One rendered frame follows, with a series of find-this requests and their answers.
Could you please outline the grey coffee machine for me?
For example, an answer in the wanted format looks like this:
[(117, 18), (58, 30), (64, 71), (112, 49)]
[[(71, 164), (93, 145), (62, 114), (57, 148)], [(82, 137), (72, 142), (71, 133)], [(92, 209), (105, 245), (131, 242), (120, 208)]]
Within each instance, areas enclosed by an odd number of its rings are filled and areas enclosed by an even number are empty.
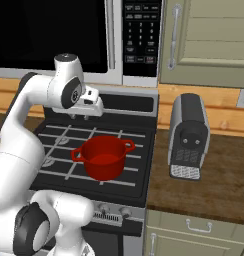
[(209, 142), (210, 128), (202, 98), (194, 93), (177, 96), (169, 128), (170, 177), (199, 181)]

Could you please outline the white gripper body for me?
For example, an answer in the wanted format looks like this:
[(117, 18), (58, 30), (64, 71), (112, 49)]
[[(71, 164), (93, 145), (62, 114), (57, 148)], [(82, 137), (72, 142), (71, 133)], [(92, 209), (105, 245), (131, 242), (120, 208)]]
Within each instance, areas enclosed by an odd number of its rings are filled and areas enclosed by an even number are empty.
[(90, 104), (89, 100), (80, 98), (77, 103), (69, 109), (53, 108), (55, 113), (62, 113), (68, 115), (83, 115), (83, 116), (97, 116), (103, 115), (103, 102), (98, 98), (96, 102)]

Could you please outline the green wall cupboard door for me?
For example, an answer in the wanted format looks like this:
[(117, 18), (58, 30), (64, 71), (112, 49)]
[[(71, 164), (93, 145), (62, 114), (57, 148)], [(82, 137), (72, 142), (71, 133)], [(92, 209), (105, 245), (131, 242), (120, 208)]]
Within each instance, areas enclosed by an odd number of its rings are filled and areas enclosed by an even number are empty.
[[(174, 17), (178, 20), (176, 65), (168, 69)], [(167, 0), (160, 81), (244, 88), (244, 0)]]

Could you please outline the silver microwave oven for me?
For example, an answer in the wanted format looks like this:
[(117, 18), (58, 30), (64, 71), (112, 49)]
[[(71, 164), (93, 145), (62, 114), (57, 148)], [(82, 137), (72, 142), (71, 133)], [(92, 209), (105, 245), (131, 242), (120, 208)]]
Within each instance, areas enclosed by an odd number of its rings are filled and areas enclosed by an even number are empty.
[(106, 0), (0, 0), (0, 78), (54, 73), (76, 55), (88, 84), (156, 87), (165, 0), (113, 0), (115, 69)]

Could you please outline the green drawer front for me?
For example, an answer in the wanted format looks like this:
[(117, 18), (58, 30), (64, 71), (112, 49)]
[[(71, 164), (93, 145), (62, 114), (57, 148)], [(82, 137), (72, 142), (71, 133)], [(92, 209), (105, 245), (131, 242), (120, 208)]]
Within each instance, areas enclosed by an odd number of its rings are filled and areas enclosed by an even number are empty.
[(147, 225), (177, 234), (244, 245), (244, 225), (241, 224), (148, 210)]

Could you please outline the green base cupboard door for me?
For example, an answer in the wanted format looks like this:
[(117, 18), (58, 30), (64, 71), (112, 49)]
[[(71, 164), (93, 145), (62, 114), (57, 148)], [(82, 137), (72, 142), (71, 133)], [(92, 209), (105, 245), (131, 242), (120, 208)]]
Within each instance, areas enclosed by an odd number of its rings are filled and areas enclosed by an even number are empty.
[(244, 245), (193, 237), (146, 227), (145, 256), (149, 256), (151, 233), (156, 233), (155, 256), (244, 256)]

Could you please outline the black stove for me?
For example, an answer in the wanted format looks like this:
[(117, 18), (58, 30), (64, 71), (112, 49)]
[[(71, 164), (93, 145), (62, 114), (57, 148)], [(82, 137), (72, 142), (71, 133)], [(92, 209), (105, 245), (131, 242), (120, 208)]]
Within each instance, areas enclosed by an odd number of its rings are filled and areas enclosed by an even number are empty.
[(35, 134), (45, 158), (31, 190), (92, 200), (94, 216), (82, 233), (96, 256), (144, 256), (158, 92), (104, 87), (99, 92), (100, 117), (44, 110)]

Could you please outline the red pot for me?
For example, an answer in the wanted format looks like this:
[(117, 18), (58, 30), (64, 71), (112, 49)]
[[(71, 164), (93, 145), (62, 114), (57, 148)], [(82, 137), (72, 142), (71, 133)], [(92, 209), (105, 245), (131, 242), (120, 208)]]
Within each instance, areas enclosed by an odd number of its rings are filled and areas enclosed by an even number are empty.
[(130, 139), (96, 136), (70, 152), (73, 162), (82, 162), (86, 173), (98, 181), (117, 178), (124, 169), (126, 154), (136, 148)]

